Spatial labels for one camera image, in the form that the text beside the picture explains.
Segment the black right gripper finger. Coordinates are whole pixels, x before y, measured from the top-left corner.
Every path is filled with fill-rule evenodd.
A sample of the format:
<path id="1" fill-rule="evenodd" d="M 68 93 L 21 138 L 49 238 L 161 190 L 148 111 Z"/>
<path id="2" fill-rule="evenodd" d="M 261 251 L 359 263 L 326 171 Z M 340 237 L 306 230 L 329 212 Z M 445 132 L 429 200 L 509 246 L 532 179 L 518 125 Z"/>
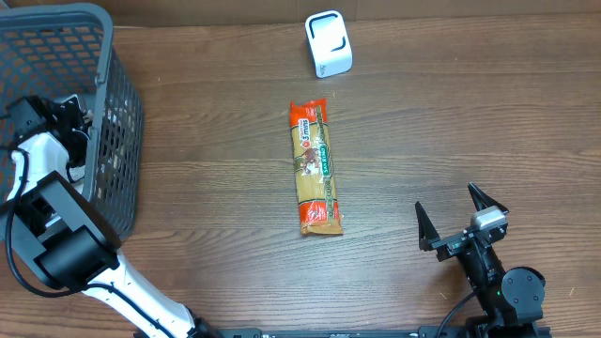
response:
<path id="1" fill-rule="evenodd" d="M 432 251 L 434 244 L 439 241 L 439 233 L 419 201 L 415 203 L 415 212 L 418 221 L 419 248 L 425 252 Z"/>
<path id="2" fill-rule="evenodd" d="M 503 214 L 507 214 L 509 212 L 509 209 L 506 206 L 487 195 L 475 183 L 470 182 L 468 189 L 472 202 L 477 211 L 481 211 L 489 207 L 497 207 Z"/>

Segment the orange spaghetti packet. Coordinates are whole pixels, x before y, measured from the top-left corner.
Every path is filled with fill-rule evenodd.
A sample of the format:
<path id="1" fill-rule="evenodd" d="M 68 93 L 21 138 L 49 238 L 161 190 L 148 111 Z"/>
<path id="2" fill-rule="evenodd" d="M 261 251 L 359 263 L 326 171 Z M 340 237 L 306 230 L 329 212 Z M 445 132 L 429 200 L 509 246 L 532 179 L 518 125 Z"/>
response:
<path id="1" fill-rule="evenodd" d="M 338 196 L 325 99 L 292 102 L 289 127 L 300 216 L 305 236 L 341 236 Z"/>

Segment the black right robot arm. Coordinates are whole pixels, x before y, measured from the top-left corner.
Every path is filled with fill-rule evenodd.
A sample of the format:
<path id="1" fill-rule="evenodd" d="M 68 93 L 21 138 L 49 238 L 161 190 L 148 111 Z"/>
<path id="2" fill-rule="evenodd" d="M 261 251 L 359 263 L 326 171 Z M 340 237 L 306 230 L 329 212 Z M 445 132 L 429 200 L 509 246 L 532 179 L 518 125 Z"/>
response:
<path id="1" fill-rule="evenodd" d="M 505 269 L 493 244 L 507 234 L 508 208 L 477 185 L 469 192 L 476 212 L 463 231 L 441 238 L 421 203 L 415 204 L 419 248 L 434 251 L 442 262 L 456 258 L 471 292 L 442 320 L 437 337 L 549 337 L 539 329 L 546 280 L 536 269 Z"/>

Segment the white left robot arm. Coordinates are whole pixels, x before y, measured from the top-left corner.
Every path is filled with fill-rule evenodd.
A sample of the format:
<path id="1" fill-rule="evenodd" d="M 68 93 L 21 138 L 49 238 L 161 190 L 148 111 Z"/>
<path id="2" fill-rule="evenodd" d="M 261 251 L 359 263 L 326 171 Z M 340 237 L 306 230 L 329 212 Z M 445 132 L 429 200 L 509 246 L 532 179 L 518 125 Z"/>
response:
<path id="1" fill-rule="evenodd" d="M 139 337 L 218 336 L 131 265 L 114 228 L 71 178 L 71 169 L 85 166 L 92 124 L 78 96 L 22 97 L 7 112 L 16 132 L 6 148 L 15 179 L 1 229 L 17 282 L 43 298 L 82 293 L 99 300 L 135 325 Z"/>

